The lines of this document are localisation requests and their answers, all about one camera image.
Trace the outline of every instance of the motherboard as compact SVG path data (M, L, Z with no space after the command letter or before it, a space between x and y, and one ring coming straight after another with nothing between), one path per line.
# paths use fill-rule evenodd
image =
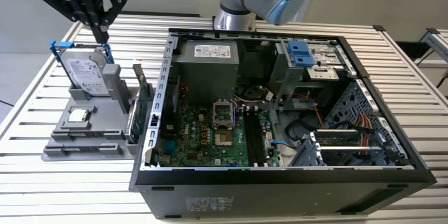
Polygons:
M246 124L255 122L247 120L244 113L256 119L258 125L251 127L251 132L247 132ZM278 153L267 137L274 138L267 110L254 113L234 104L227 106L224 102L214 103L208 108L184 106L176 140L163 141L160 164L170 167L279 166Z

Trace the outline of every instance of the power supply label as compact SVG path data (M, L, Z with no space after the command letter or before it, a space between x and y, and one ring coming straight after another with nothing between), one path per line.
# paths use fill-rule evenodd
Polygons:
M196 45L195 57L231 58L231 46Z
M70 59L68 65L79 88L82 88L91 95L110 95L103 80L103 75L95 61Z

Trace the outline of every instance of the white label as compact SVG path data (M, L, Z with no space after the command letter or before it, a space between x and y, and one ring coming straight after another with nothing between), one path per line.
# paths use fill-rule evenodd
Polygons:
M95 61L70 59L68 64L82 89L91 95L110 95Z
M187 197L187 210L195 211L231 211L234 197Z
M196 45L195 57L231 58L231 46Z
M272 97L274 97L274 93L270 91L268 94L266 95L266 99L267 99L268 101L271 101L271 100L272 100Z

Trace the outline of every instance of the metal case frame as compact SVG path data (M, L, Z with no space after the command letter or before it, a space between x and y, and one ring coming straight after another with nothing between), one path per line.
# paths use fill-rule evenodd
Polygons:
M152 121L148 125L146 141L139 144L130 187L140 191L158 218L216 216L207 211L179 216L180 209L186 208L186 200L192 195L195 197L218 197L219 195L232 197L232 213L226 215L228 217L370 214L436 182L344 37L174 28L170 29L170 32L151 112ZM215 39L240 38L279 41L316 38L336 40L358 71L358 79L364 82L371 92L372 99L380 109L379 115L390 122L390 127L408 153L415 169L356 169L352 167L340 169L330 169L328 167L291 167L290 169L251 167L250 170L228 167L208 167L207 169L146 168L146 162L150 163L150 160L146 160L147 151L158 144L164 87L172 53L179 48L182 39L204 39L211 34ZM274 190L288 195L287 198L280 199L287 202L282 206L278 206L276 203L264 205L256 203L266 202L267 198L274 196L270 193L275 192ZM250 200L247 198L243 204L234 197L239 197L239 199L250 197ZM162 201L168 199L175 203L171 208L164 208L163 204L166 203Z

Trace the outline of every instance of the slotted metal table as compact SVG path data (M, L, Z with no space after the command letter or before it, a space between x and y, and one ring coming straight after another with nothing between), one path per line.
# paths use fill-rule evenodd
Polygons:
M168 28L211 29L210 18L120 15L110 44L122 78L138 84L132 63L158 82ZM319 219L323 223L448 223L448 101L400 50L372 26L258 23L271 33L344 36L371 74L438 183L370 216ZM75 24L64 40L95 42ZM134 161L43 162L40 154L68 102L70 81L48 58L16 107L0 125L0 223L158 223L140 194L128 192ZM314 219L192 220L191 222L299 222Z

